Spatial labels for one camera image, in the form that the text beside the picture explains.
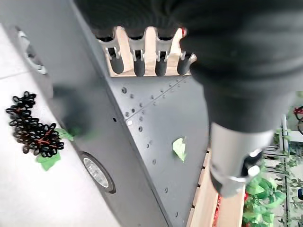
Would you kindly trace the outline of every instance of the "perforated metal plate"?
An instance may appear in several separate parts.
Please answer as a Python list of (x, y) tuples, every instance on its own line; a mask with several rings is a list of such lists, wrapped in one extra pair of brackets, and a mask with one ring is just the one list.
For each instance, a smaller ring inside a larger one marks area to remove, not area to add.
[[(137, 102), (146, 100), (146, 105), (126, 122), (164, 212), (173, 227), (183, 227), (205, 157), (208, 120), (202, 87), (192, 77), (179, 77), (178, 81), (176, 78), (165, 79), (167, 82), (163, 83), (163, 80), (162, 87), (167, 84), (172, 86), (163, 93), (160, 93), (160, 84), (155, 82), (158, 89), (151, 88), (153, 82), (148, 83), (150, 81), (144, 81), (144, 78), (131, 84), (122, 83), (135, 97), (139, 96)], [(139, 91), (143, 89), (145, 92), (142, 94), (152, 91), (146, 99), (140, 99)], [(155, 94), (153, 100), (150, 99), (152, 94)], [(125, 99), (120, 100), (125, 108), (126, 104), (131, 103), (129, 108), (136, 104), (134, 98), (127, 96)], [(173, 141), (180, 137), (186, 137), (187, 156), (184, 163), (172, 150)]]

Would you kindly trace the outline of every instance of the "white floor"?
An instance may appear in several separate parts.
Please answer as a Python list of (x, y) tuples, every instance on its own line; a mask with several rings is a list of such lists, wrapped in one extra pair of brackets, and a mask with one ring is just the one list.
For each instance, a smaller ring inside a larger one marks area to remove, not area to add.
[(0, 24), (0, 226), (118, 227), (68, 141), (48, 172), (32, 154), (22, 153), (5, 109), (24, 91), (37, 94), (34, 116), (56, 122)]

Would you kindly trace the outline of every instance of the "black plastic part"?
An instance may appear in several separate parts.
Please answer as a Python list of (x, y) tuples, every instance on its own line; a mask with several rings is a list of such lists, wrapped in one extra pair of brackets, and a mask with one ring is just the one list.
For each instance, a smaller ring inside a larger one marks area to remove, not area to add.
[(303, 118), (298, 122), (298, 131), (303, 135)]
[(184, 60), (181, 60), (181, 58), (179, 58), (177, 65), (178, 74), (181, 76), (185, 75), (189, 70), (189, 66), (190, 66), (189, 58), (185, 58)]
[[(297, 110), (303, 110), (303, 105), (300, 106), (299, 108), (297, 108)], [(297, 119), (298, 121), (303, 117), (303, 115), (299, 116), (299, 114), (300, 114), (300, 113), (295, 113), (295, 114), (294, 114), (295, 117), (296, 117), (296, 119)]]
[(141, 61), (137, 59), (137, 61), (134, 61), (134, 73), (138, 77), (142, 77), (145, 74), (145, 61)]
[(286, 113), (294, 93), (264, 94), (245, 98), (224, 94), (205, 86), (204, 95), (212, 121), (227, 129), (241, 132), (263, 132), (277, 128), (282, 113)]
[(90, 155), (89, 153), (83, 152), (81, 155), (81, 160), (82, 163), (84, 164), (84, 158), (88, 158), (91, 161), (94, 162), (94, 164), (96, 164), (96, 166), (98, 166), (98, 168), (103, 172), (105, 178), (107, 179), (108, 182), (108, 188), (103, 187), (102, 185), (100, 185), (90, 174), (91, 178), (94, 180), (95, 184), (97, 184), (97, 186), (102, 189), (104, 192), (110, 193), (110, 194), (114, 194), (116, 192), (116, 187), (115, 187), (115, 183), (113, 181), (113, 179), (111, 178), (111, 176), (109, 175), (108, 171), (103, 167), (103, 165), (97, 160), (95, 159), (92, 155)]
[(212, 180), (213, 186), (216, 189), (216, 191), (220, 194), (220, 191), (222, 189), (222, 184), (214, 178), (212, 172), (210, 172), (210, 179)]
[(300, 200), (303, 200), (303, 189), (302, 189), (302, 188), (300, 188), (300, 189), (298, 190), (298, 198), (299, 198)]
[(164, 60), (160, 60), (160, 61), (156, 61), (156, 69), (155, 69), (155, 72), (156, 72), (156, 75), (158, 77), (162, 77), (165, 75), (166, 73), (166, 65), (167, 65), (167, 61), (164, 61)]
[(125, 32), (127, 34), (127, 36), (131, 39), (140, 39), (144, 36), (144, 31), (145, 29), (142, 28), (127, 28), (125, 27)]
[(118, 73), (118, 74), (123, 73), (124, 64), (123, 64), (123, 60), (122, 60), (121, 56), (120, 56), (120, 58), (116, 58), (116, 57), (112, 56), (112, 60), (110, 60), (110, 65), (115, 73)]

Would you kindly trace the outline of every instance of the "green leaf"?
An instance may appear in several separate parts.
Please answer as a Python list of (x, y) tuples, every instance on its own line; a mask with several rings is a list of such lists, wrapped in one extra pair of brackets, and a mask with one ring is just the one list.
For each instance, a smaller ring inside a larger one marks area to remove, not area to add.
[(254, 211), (255, 214), (261, 215), (261, 214), (264, 214), (264, 213), (267, 212), (267, 208), (263, 204), (254, 205), (253, 206), (253, 211)]
[(264, 192), (264, 188), (262, 188), (261, 186), (257, 185), (257, 186), (251, 186), (250, 184), (247, 186), (246, 188), (246, 192), (250, 195), (256, 195), (259, 194), (261, 192)]
[(276, 184), (275, 180), (272, 178), (269, 178), (269, 180), (267, 181), (267, 184), (269, 184), (271, 186), (271, 188), (275, 191), (278, 187), (278, 185)]
[(269, 203), (273, 203), (275, 201), (275, 198), (272, 195), (268, 199), (269, 199)]
[(60, 154), (58, 152), (56, 155), (53, 155), (52, 157), (42, 157), (41, 155), (38, 155), (36, 158), (36, 162), (41, 163), (42, 168), (45, 171), (48, 171), (60, 159), (61, 159)]
[(246, 218), (248, 221), (251, 221), (252, 219), (256, 218), (258, 214), (254, 212), (244, 212), (243, 217)]
[(285, 140), (288, 140), (288, 141), (290, 141), (290, 139), (291, 139), (290, 136), (284, 136), (283, 138), (284, 138)]
[(264, 191), (255, 195), (258, 199), (263, 200), (270, 196), (269, 191)]
[(275, 192), (274, 195), (275, 195), (276, 201), (266, 204), (266, 205), (264, 205), (264, 207), (266, 207), (268, 209), (276, 208), (281, 203), (283, 203), (286, 198), (286, 195), (281, 192)]
[(297, 95), (299, 98), (303, 98), (303, 91), (296, 91), (296, 95)]
[(262, 178), (259, 185), (265, 190), (268, 191), (270, 188), (272, 188), (271, 183), (266, 180), (265, 178)]
[(185, 147), (186, 144), (184, 142), (185, 138), (179, 138), (172, 143), (172, 149), (177, 154), (177, 156), (181, 159), (182, 162), (185, 161), (186, 153)]
[(262, 218), (265, 222), (271, 224), (274, 222), (275, 214), (268, 211), (268, 212), (262, 214)]
[(56, 128), (55, 131), (59, 133), (60, 139), (68, 139), (70, 141), (74, 141), (74, 137), (70, 135), (65, 129)]

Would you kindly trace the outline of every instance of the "silver clamp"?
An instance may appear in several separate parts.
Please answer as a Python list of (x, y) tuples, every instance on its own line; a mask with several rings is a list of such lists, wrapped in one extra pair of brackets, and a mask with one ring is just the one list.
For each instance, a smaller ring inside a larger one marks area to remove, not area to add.
[(144, 54), (145, 54), (145, 34), (146, 31), (144, 32), (144, 35), (142, 39), (131, 39), (128, 38), (128, 43), (129, 43), (129, 48), (133, 57), (133, 61), (137, 61), (136, 53), (135, 51), (140, 51), (140, 60), (144, 60)]
[(110, 60), (112, 60), (112, 56), (110, 55), (110, 53), (108, 51), (110, 48), (114, 49), (117, 59), (119, 59), (121, 57), (120, 45), (119, 45), (118, 38), (116, 36), (116, 30), (114, 30), (113, 33), (114, 33), (114, 38), (111, 41), (104, 42), (104, 41), (98, 40)]
[(160, 54), (161, 52), (165, 52), (165, 58), (164, 61), (166, 62), (167, 59), (169, 58), (169, 54), (170, 54), (170, 49), (171, 49), (171, 45), (172, 45), (172, 41), (174, 38), (171, 38), (170, 40), (161, 40), (158, 37), (158, 32), (156, 30), (156, 55), (157, 61), (160, 61)]

